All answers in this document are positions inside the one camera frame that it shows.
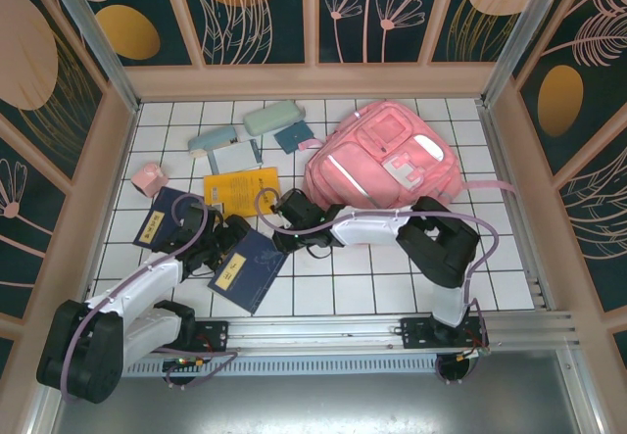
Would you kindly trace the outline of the small pink box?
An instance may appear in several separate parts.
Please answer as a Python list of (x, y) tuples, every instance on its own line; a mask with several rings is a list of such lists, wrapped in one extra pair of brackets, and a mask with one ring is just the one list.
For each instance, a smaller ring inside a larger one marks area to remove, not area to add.
[(168, 176), (156, 163), (144, 165), (131, 178), (132, 185), (145, 197), (153, 198), (169, 182)]

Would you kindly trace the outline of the teal wallet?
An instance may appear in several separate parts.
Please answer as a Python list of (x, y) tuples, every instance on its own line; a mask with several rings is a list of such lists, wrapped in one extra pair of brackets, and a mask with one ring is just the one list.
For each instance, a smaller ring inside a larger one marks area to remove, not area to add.
[(286, 154), (292, 154), (299, 145), (314, 138), (314, 133), (304, 121), (298, 121), (273, 135), (276, 143)]

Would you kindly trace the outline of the pink backpack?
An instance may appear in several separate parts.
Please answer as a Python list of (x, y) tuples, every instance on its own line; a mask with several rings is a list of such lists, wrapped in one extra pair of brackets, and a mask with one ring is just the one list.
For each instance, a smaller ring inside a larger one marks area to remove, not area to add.
[(430, 197), (447, 206), (463, 190), (513, 186), (464, 181), (457, 155), (425, 121), (395, 101), (371, 103), (341, 121), (305, 166), (304, 191), (322, 209), (397, 209)]

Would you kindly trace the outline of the grey blue notebook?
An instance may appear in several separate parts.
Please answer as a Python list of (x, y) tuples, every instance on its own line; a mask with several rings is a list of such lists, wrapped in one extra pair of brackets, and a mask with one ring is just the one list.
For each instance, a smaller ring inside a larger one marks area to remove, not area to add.
[(263, 164), (255, 139), (214, 149), (208, 154), (208, 159), (213, 175), (254, 169)]

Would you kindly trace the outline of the light blue pencil box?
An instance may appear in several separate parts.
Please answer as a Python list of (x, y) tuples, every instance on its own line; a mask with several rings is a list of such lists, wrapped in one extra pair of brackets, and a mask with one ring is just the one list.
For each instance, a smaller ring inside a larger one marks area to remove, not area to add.
[(238, 136), (232, 125), (221, 126), (188, 141), (188, 151), (193, 158), (201, 158), (211, 151), (238, 142)]

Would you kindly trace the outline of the mint green pencil case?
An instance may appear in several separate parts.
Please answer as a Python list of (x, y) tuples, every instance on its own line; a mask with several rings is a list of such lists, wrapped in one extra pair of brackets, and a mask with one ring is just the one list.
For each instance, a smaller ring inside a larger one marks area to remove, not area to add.
[(249, 135), (259, 136), (272, 130), (302, 121), (305, 110), (293, 100), (270, 104), (244, 116), (243, 123)]

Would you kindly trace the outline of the steel sheet panel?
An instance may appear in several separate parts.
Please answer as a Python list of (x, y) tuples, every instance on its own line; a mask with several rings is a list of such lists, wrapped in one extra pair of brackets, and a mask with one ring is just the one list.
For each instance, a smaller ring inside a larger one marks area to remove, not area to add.
[(39, 392), (21, 434), (617, 434), (575, 350), (501, 352), (461, 382), (427, 371), (125, 378), (104, 403)]

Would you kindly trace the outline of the aluminium side rail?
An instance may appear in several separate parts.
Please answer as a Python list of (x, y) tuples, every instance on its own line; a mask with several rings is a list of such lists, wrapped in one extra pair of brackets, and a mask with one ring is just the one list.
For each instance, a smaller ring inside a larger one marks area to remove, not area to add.
[[(477, 103), (476, 108), (486, 135), (487, 146), (497, 178), (516, 186), (516, 179), (506, 153), (505, 143), (499, 133), (496, 117), (489, 108), (480, 102)], [(502, 194), (535, 309), (537, 311), (554, 311), (555, 299), (547, 280), (538, 247), (534, 241), (530, 221), (524, 210), (522, 195), (519, 192), (506, 191), (503, 191)]]
[(77, 211), (77, 277), (70, 297), (90, 295), (104, 256), (105, 241), (117, 203), (137, 113), (124, 102), (103, 100), (87, 138), (77, 171), (74, 197)]

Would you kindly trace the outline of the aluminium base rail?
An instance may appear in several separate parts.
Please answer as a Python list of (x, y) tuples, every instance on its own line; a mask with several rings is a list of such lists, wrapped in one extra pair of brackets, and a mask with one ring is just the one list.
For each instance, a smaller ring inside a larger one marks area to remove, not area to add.
[(459, 352), (485, 341), (491, 351), (535, 351), (577, 346), (571, 315), (565, 312), (487, 312), (485, 331), (471, 319), (451, 347), (432, 339), (424, 314), (236, 317), (227, 325), (226, 349), (245, 356), (314, 356), (414, 352)]

